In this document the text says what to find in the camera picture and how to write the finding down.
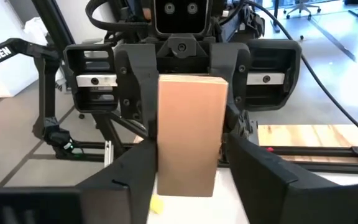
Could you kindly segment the yellow wooden block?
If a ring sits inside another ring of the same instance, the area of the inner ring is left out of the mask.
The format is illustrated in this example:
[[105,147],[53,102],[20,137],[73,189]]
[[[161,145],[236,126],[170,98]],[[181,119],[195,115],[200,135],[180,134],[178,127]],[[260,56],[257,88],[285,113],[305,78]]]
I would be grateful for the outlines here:
[[150,211],[160,215],[163,212],[163,208],[163,200],[157,194],[153,194],[150,199]]

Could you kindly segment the white plastic bag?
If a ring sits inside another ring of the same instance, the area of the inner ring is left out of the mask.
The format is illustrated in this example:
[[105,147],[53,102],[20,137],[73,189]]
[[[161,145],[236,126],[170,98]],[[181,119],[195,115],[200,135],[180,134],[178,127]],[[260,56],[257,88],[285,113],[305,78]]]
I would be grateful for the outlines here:
[[32,37],[33,42],[46,46],[48,31],[40,17],[34,17],[24,25],[24,32]]

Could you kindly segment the natural wood rectangular block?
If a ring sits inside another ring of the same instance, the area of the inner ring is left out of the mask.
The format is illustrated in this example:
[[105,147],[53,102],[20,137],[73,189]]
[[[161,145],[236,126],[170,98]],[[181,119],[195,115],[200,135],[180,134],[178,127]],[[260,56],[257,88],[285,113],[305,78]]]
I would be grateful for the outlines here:
[[227,81],[219,77],[160,76],[157,112],[159,195],[212,196],[227,89]]

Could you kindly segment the black frame post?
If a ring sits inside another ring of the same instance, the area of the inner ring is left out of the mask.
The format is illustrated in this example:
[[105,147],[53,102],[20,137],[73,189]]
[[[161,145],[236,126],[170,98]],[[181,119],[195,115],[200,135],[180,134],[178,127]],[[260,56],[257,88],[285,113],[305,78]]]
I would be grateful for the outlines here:
[[57,47],[75,43],[56,0],[31,1]]

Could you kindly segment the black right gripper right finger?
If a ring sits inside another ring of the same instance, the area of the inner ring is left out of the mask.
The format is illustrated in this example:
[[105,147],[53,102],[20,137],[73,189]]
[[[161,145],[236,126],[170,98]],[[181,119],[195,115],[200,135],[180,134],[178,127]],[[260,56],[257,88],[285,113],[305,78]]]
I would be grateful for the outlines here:
[[227,137],[232,178],[250,224],[358,224],[358,185],[339,185]]

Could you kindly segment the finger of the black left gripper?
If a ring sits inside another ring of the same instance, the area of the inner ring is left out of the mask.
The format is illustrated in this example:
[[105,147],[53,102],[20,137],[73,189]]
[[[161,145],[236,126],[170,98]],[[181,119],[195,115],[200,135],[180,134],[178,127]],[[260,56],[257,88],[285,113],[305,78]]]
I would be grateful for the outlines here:
[[211,44],[209,74],[223,78],[228,83],[224,132],[246,139],[252,133],[243,96],[247,88],[250,60],[250,50],[244,43]]
[[140,102],[142,123],[151,139],[157,137],[157,60],[154,44],[122,44],[114,48],[120,95],[133,93]]

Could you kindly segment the office swivel chair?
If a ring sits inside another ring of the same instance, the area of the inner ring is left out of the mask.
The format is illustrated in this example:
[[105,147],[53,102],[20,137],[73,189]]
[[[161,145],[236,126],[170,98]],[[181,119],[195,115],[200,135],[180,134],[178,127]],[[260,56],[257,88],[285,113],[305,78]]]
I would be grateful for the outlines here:
[[312,4],[308,4],[309,0],[295,0],[295,5],[290,9],[290,8],[285,8],[283,10],[283,13],[286,15],[286,19],[290,18],[290,14],[296,10],[298,10],[299,13],[301,13],[302,11],[306,11],[308,12],[308,17],[307,19],[310,21],[312,18],[312,13],[310,11],[310,8],[317,8],[317,13],[321,12],[321,8],[319,6],[315,6]]

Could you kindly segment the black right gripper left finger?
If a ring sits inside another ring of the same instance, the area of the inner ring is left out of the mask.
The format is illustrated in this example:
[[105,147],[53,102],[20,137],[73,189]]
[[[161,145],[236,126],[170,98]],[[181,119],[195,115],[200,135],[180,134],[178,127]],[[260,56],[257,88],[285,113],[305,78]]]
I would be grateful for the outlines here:
[[146,224],[156,171],[156,142],[146,139],[80,182],[84,223]]

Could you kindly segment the black table frame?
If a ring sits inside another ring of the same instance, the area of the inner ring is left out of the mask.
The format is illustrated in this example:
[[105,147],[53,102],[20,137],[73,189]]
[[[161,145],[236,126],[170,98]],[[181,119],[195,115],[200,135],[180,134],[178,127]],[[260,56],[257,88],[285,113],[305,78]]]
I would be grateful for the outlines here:
[[[61,154],[66,160],[102,162],[102,154],[84,153],[83,148],[104,149],[106,146],[101,142],[77,142],[71,140],[67,146],[61,150]],[[74,149],[80,149],[81,153],[74,153]],[[162,146],[157,146],[158,168],[163,165],[190,165],[190,159],[195,159],[196,165],[205,162],[206,152],[201,149],[189,149],[179,147],[178,149],[163,150]],[[284,169],[284,165],[297,165],[310,172],[325,172],[338,174],[358,174],[358,162],[346,162],[346,159],[358,160],[358,147],[312,147],[312,146],[258,146],[245,139],[229,139],[222,144],[221,154],[217,160],[218,167],[230,168],[232,172],[245,172],[245,170],[257,170],[257,165],[264,165],[277,171]],[[317,158],[323,161],[300,161],[298,157],[309,159]],[[339,162],[330,162],[328,159],[339,159]]]

